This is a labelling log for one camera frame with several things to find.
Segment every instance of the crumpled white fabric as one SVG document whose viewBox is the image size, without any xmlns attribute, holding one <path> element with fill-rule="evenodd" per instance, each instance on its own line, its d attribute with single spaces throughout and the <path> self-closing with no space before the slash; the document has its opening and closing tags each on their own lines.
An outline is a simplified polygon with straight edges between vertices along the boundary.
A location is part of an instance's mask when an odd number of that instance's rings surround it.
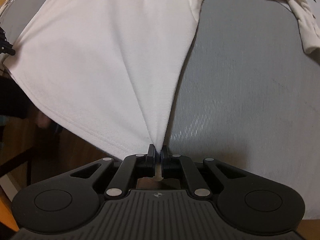
<svg viewBox="0 0 320 240">
<path fill-rule="evenodd" d="M 102 150 L 160 150 L 202 1 L 47 0 L 4 65 L 41 111 Z M 320 30 L 310 8 L 287 1 L 311 53 Z"/>
</svg>

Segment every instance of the silver rivet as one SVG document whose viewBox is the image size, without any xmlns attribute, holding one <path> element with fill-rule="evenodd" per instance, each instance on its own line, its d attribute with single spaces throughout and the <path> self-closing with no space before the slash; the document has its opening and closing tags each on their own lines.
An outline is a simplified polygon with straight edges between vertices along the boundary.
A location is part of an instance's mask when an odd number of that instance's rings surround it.
<svg viewBox="0 0 320 240">
<path fill-rule="evenodd" d="M 110 188 L 106 191 L 107 195 L 115 197 L 115 196 L 119 196 L 122 194 L 122 190 L 119 188 Z"/>
<path fill-rule="evenodd" d="M 195 190 L 195 194 L 199 197 L 206 197 L 210 195 L 210 190 L 206 188 L 198 188 Z"/>
</svg>

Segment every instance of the logo symbol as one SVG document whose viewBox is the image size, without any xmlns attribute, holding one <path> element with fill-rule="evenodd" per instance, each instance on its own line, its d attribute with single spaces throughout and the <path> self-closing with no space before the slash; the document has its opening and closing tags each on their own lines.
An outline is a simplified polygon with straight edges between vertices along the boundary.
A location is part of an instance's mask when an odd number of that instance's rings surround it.
<svg viewBox="0 0 320 240">
<path fill-rule="evenodd" d="M 160 193 L 160 192 L 157 192 L 157 193 L 154 193 L 153 195 L 154 195 L 155 197 L 161 197 L 163 194 Z"/>
</svg>

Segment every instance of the triangular opening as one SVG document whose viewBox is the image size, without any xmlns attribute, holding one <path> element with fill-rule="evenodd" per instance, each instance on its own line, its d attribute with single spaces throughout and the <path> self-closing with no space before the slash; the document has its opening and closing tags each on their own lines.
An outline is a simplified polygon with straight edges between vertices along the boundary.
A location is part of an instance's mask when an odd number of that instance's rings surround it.
<svg viewBox="0 0 320 240">
<path fill-rule="evenodd" d="M 240 173 L 239 171 L 236 171 L 233 168 L 228 168 L 226 166 L 223 166 L 221 164 L 217 164 L 217 168 L 228 178 L 228 179 L 237 179 L 237 178 L 243 178 L 246 175 Z"/>
<path fill-rule="evenodd" d="M 87 179 L 89 178 L 94 172 L 101 166 L 100 163 L 96 163 L 94 165 L 91 165 L 90 167 L 87 167 L 83 170 L 76 171 L 75 173 L 70 174 L 71 177 L 76 177 L 76 178 L 82 178 L 82 179 Z"/>
<path fill-rule="evenodd" d="M 205 182 L 211 189 L 212 194 L 220 194 L 224 189 L 223 184 L 218 180 L 218 178 L 212 172 L 205 170 L 201 171 L 201 175 L 204 178 Z"/>
</svg>

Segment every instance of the gray table surface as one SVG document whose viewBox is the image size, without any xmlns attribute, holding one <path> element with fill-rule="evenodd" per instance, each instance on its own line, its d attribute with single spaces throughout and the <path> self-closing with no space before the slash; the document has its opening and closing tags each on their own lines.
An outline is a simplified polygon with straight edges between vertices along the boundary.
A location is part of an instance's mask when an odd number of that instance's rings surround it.
<svg viewBox="0 0 320 240">
<path fill-rule="evenodd" d="M 45 0 L 16 0 L 1 27 L 14 42 Z M 320 218 L 320 62 L 294 15 L 271 0 L 205 0 L 165 143 L 296 189 Z"/>
</svg>

